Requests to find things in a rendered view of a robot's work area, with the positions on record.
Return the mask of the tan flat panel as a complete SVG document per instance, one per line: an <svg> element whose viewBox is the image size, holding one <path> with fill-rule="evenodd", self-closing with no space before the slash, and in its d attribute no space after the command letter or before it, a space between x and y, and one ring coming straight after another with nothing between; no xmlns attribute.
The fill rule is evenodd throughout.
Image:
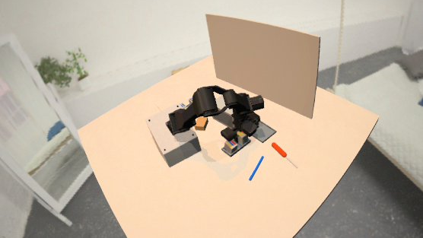
<svg viewBox="0 0 423 238"><path fill-rule="evenodd" d="M321 36L205 15L216 78L313 118Z"/></svg>

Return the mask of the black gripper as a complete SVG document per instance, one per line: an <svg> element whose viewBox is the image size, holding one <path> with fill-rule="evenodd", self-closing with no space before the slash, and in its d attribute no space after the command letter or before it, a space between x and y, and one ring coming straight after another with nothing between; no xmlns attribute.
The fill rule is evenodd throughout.
<svg viewBox="0 0 423 238"><path fill-rule="evenodd" d="M240 118L234 116L234 114L231 114L231 116L234 117L233 124L235 125L235 127L233 129L230 129L229 127L223 129L221 131L221 136L223 138L226 138L228 141L232 141L234 139L236 143L238 143L237 137L239 135L237 133L239 132L239 124L243 122L246 117L248 118L249 121L250 120L253 121L254 119L257 119L258 121L260 121L260 117L256 113L246 114L244 117L240 117Z"/></svg>

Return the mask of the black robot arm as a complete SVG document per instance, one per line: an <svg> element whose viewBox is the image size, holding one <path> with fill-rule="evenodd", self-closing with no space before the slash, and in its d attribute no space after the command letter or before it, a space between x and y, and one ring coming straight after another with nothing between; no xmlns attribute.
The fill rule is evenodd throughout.
<svg viewBox="0 0 423 238"><path fill-rule="evenodd" d="M222 95L225 102L225 107L218 111L214 92ZM261 95L250 97L246 93L236 93L234 89L224 89L218 85L205 86L198 88L192 96L192 104L186 109L178 109L169 113L170 121L165 125L170 130L171 134L187 132L190 128L196 125L198 117L217 116L223 113L226 109L233 109L233 114L236 117L244 117L246 114L254 113L259 109L264 109L264 99ZM251 137L257 130L259 121L257 119L248 120L246 117L243 122L239 124L239 132L244 132L248 137Z"/></svg>

